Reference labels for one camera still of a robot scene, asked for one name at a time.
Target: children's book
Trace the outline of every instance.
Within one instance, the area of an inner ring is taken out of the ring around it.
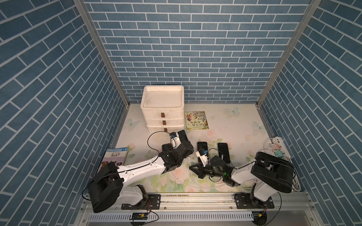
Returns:
[[[187,130],[208,129],[206,114],[204,111],[187,111],[185,112]]]
[[[104,154],[98,172],[110,162],[114,162],[116,166],[122,166],[127,157],[127,152],[128,148],[108,148]]]

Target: smartphone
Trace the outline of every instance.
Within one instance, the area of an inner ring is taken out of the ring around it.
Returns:
[[[205,151],[207,151],[207,142],[197,142],[197,150],[201,150],[204,149]]]
[[[229,148],[227,143],[218,143],[219,157],[225,161],[225,163],[230,163]]]
[[[189,141],[189,139],[187,138],[185,130],[179,131],[178,132],[178,137],[180,138],[181,143],[184,142],[184,141]]]

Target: metal corner post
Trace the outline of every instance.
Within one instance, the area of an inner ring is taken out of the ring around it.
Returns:
[[[290,38],[290,41],[289,41],[287,47],[285,48],[282,56],[280,57],[280,60],[277,63],[274,71],[272,72],[269,81],[266,83],[265,88],[263,89],[260,97],[257,100],[258,106],[261,106],[261,104],[265,100],[268,92],[272,88],[274,82],[277,80],[279,73],[283,69],[283,67],[284,67],[285,63],[287,62],[289,56],[291,55],[295,45],[298,43],[298,40],[302,36],[309,21],[311,20],[313,14],[317,10],[320,2],[321,2],[321,0],[311,0],[308,7],[306,8],[306,11],[304,12],[302,19],[300,20],[298,26],[295,29],[295,32],[293,33],[293,36]]]
[[[118,90],[119,95],[121,96],[123,102],[125,103],[125,106],[129,108],[130,103],[127,100],[126,94],[122,88],[121,83],[119,82],[119,79],[117,77],[117,74],[113,68],[113,65],[108,57],[108,54],[106,52],[106,49],[104,48],[104,45],[102,44],[101,38],[98,35],[97,29],[92,21],[91,15],[89,14],[87,7],[84,3],[84,0],[73,0],[75,6],[77,7],[80,17],[83,19],[83,22],[85,26],[87,27],[89,34],[96,45],[96,48],[98,49],[99,54],[101,55],[101,58],[104,62],[104,65],[106,66],[113,83]]]

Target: table surface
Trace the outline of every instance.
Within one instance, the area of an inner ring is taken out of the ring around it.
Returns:
[[[233,166],[238,167],[254,159],[255,153],[263,149],[269,137],[254,104],[185,104],[185,111],[205,111],[209,129],[186,131],[194,146],[197,142],[207,142],[208,149],[216,148],[218,142],[228,144]],[[116,148],[128,147],[126,165],[154,157],[157,152],[147,145],[151,135],[140,104],[131,104],[126,121],[118,138]],[[151,136],[149,145],[161,151],[162,144],[170,143],[167,133]],[[217,155],[210,150],[210,158]],[[184,159],[182,165],[172,172],[144,178],[132,185],[142,184],[147,192],[238,192],[237,187],[229,187],[222,182],[212,182],[209,177],[199,179],[189,170],[190,163],[197,163],[195,152]]]

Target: brick pattern wall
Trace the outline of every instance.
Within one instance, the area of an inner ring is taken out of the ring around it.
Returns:
[[[130,102],[255,102],[310,0],[85,0]]]
[[[362,219],[362,1],[323,0],[262,110],[325,225]]]
[[[0,1],[0,225],[71,225],[124,105],[72,0]]]

